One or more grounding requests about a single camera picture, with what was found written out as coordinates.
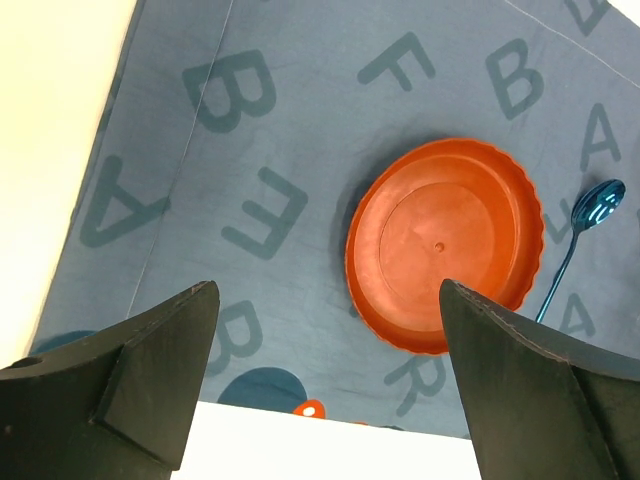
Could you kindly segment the blue letter-print placemat cloth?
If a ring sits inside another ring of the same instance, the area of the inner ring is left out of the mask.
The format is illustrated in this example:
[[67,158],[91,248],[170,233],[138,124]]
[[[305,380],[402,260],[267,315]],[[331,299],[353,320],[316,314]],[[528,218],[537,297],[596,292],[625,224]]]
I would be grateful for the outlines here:
[[472,137],[536,185],[545,253],[619,178],[581,237],[548,326],[639,353],[639,29],[607,1],[141,1],[35,336],[41,353],[212,279],[221,311],[201,397],[463,437],[446,356],[358,318],[344,241],[394,160]]

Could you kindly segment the red plastic plate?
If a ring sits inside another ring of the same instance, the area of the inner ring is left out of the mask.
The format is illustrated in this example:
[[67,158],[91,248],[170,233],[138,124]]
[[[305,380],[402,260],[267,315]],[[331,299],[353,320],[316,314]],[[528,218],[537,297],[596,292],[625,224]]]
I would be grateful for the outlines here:
[[472,138],[432,141],[395,160],[359,201],[345,241],[349,295],[380,340],[441,355],[441,283],[520,308],[544,230],[534,183],[512,155]]

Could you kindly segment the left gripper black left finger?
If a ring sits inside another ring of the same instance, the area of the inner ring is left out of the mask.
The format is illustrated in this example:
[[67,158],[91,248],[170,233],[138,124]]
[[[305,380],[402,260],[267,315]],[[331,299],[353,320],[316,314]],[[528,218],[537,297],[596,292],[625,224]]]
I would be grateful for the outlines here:
[[168,479],[218,319],[215,282],[1,371],[4,479]]

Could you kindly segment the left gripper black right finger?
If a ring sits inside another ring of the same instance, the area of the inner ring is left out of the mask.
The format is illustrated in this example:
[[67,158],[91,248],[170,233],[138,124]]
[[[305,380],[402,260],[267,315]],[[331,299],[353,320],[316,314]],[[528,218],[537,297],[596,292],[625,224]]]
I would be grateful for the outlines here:
[[441,317],[484,479],[636,479],[639,362],[446,279]]

